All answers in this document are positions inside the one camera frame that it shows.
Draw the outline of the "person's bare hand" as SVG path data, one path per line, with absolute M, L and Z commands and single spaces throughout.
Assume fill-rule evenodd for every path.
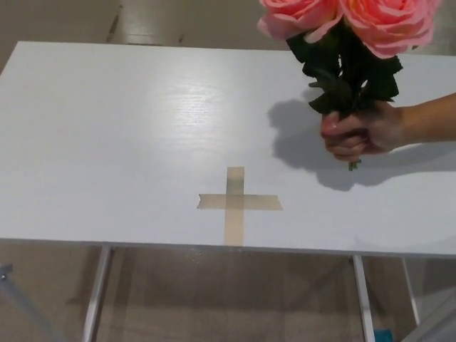
M 402 109 L 380 101 L 374 109 L 346 118 L 332 112 L 321 120 L 321 137 L 326 149 L 346 162 L 357 162 L 361 155 L 390 152 L 404 143 Z

